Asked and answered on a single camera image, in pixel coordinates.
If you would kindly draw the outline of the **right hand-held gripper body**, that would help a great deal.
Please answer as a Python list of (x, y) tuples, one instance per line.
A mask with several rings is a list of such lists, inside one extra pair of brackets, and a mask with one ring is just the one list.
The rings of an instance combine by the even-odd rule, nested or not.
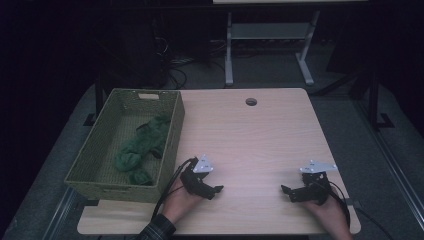
[(306, 166), (300, 167), (299, 171), (304, 183), (301, 191), (301, 202), (316, 201), (319, 205), (324, 204), (331, 191), (327, 172), (336, 169), (335, 164), (314, 160), (310, 160)]

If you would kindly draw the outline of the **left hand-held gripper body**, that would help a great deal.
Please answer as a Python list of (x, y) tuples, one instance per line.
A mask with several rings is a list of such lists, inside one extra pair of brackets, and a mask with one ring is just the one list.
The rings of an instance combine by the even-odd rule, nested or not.
[(194, 157), (180, 175), (183, 186), (190, 194), (213, 194), (214, 188), (205, 184), (203, 179), (213, 171), (213, 166), (206, 155)]

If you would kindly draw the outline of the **green plush garment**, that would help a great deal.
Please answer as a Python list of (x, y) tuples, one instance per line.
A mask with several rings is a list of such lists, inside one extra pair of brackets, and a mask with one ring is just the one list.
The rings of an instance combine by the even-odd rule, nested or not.
[(114, 167), (128, 174), (132, 185), (152, 186), (153, 177), (144, 169), (143, 164), (151, 154), (155, 159), (164, 155), (165, 144), (171, 119), (160, 115), (136, 129), (136, 135), (121, 145), (114, 157)]

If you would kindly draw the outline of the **green woven basket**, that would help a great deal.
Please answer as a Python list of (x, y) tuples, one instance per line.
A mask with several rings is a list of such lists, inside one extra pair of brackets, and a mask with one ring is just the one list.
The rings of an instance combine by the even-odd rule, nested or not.
[[(115, 167), (114, 159), (120, 148), (136, 137), (137, 127), (156, 116), (170, 119), (162, 157), (147, 154), (139, 168), (152, 181), (149, 185), (133, 185), (129, 174)], [(174, 174), (184, 116), (182, 94), (178, 91), (113, 89), (65, 183), (88, 199), (157, 202)]]

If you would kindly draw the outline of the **person's left hand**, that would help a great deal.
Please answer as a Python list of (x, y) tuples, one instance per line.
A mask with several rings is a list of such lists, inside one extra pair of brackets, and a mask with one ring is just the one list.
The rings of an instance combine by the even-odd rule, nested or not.
[(190, 194), (184, 188), (181, 180), (177, 178), (171, 187), (169, 195), (164, 201), (161, 214), (172, 224), (176, 224), (202, 200), (202, 197)]

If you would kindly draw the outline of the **person's right hand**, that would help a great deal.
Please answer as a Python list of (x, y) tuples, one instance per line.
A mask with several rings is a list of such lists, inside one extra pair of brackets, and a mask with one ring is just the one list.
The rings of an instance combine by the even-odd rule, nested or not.
[(330, 236), (331, 234), (351, 234), (342, 207), (332, 196), (329, 196), (322, 205), (317, 205), (313, 201), (306, 201), (301, 202), (301, 206), (314, 216)]

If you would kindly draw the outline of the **black stand leg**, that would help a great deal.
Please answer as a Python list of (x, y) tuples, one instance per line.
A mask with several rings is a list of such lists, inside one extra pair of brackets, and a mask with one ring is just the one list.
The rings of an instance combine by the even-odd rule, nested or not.
[(96, 78), (94, 88), (95, 88), (95, 112), (90, 113), (86, 117), (84, 126), (93, 126), (103, 108), (104, 91), (103, 91), (102, 79), (100, 76)]
[(376, 72), (370, 72), (368, 95), (368, 120), (375, 131), (381, 128), (394, 128), (394, 124), (386, 113), (378, 111), (379, 80)]

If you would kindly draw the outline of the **grey metal stand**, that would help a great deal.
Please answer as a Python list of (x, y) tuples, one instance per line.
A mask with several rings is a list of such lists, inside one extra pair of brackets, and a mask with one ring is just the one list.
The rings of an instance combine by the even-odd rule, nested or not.
[(312, 86), (314, 80), (306, 63), (306, 56), (319, 16), (320, 12), (315, 11), (309, 22), (301, 23), (234, 23), (232, 13), (228, 13), (224, 58), (225, 85), (232, 86), (234, 84), (232, 64), (232, 42), (234, 40), (303, 40), (303, 48), (295, 54), (295, 57), (305, 84)]

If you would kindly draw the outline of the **metal floor rail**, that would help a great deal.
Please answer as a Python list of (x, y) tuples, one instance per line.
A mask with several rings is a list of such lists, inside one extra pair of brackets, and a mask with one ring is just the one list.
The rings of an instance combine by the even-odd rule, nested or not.
[(420, 196), (419, 190), (408, 176), (408, 171), (403, 168), (404, 161), (407, 160), (407, 157), (398, 157), (395, 154), (395, 147), (391, 146), (384, 137), (384, 132), (388, 130), (399, 130), (400, 127), (393, 123), (387, 113), (377, 112), (376, 115), (372, 115), (371, 112), (373, 109), (366, 107), (360, 101), (355, 101), (354, 107), (359, 112), (361, 119), (365, 122), (368, 131), (388, 165), (393, 180), (398, 186), (417, 224), (424, 232), (424, 197)]
[(42, 240), (56, 240), (72, 208), (76, 191), (67, 187), (51, 218)]

